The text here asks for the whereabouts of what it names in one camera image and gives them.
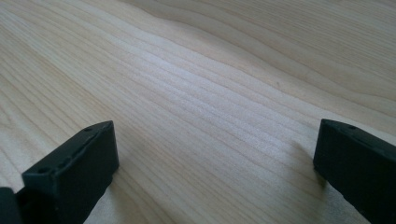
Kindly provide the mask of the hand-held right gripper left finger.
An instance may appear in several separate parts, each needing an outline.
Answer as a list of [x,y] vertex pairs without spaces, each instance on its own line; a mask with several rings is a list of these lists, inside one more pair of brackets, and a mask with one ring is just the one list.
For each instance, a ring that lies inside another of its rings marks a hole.
[[87,127],[22,173],[28,224],[83,224],[119,168],[111,120]]

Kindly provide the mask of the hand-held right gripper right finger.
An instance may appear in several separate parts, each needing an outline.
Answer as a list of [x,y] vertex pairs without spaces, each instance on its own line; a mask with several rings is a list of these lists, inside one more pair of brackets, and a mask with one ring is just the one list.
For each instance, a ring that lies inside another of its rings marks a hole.
[[314,169],[372,224],[396,224],[396,146],[323,119]]

